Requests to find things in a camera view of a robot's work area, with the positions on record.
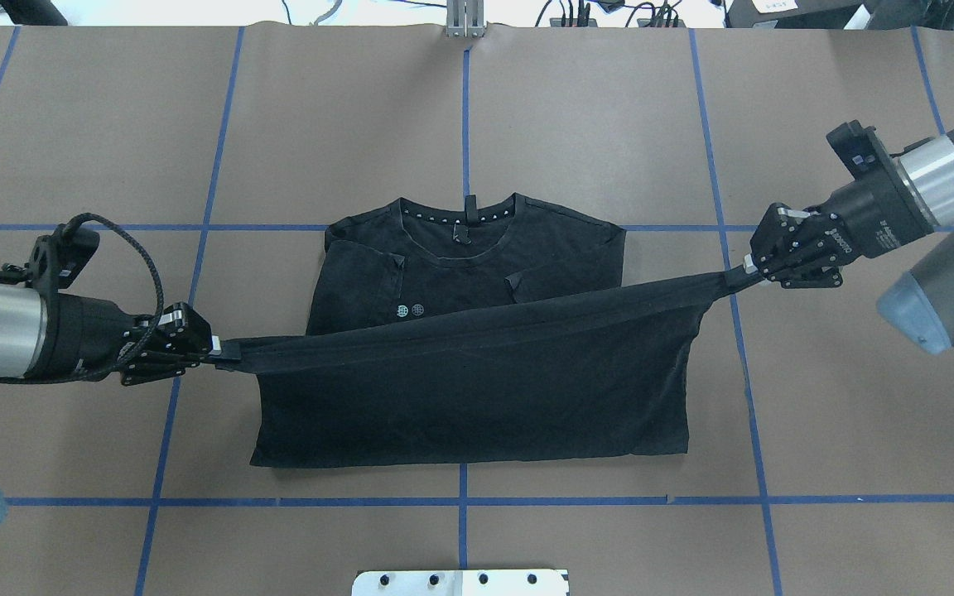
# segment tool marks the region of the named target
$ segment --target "white plate with holes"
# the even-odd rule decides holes
[[[352,596],[569,596],[567,570],[363,572]]]

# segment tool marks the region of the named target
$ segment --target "neckline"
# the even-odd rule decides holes
[[[518,193],[513,193],[508,196],[507,199],[501,200],[497,204],[478,209],[477,216],[480,219],[492,220],[509,218],[511,220],[510,223],[508,223],[507,229],[503,231],[503,235],[499,237],[499,240],[497,240],[495,244],[489,246],[484,252],[474,254],[472,257],[441,257],[440,254],[432,252],[414,240],[414,237],[407,231],[407,228],[404,227],[404,218],[421,219],[427,224],[454,226],[455,222],[461,224],[465,222],[465,212],[427,207],[424,204],[414,203],[413,200],[404,199],[404,197],[394,200],[389,208],[397,224],[397,229],[400,230],[400,234],[419,257],[435,264],[437,267],[474,267],[475,265],[492,259],[492,257],[495,257],[496,254],[499,254],[501,250],[504,249],[504,246],[510,244],[511,238],[514,237],[515,231],[518,229],[520,220],[525,216],[525,204],[525,197]]]

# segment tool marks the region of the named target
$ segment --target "shirt sleeve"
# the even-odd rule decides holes
[[[393,321],[400,296],[404,257],[347,240],[328,241],[319,272],[307,335],[376,327]]]
[[[506,282],[519,303],[620,287],[623,274],[624,230],[614,228],[612,237],[597,248],[522,269]]]

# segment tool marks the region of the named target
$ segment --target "black cloth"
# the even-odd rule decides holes
[[[684,453],[690,344],[725,274],[238,339],[257,374],[254,465],[473,463]]]
[[[307,335],[620,286],[612,223],[518,193],[474,220],[398,199],[333,223]]]

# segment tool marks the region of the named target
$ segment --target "white paper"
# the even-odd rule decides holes
[[[757,7],[757,12],[760,12],[762,15],[769,14],[769,12],[797,10],[796,0],[753,0],[753,5]]]

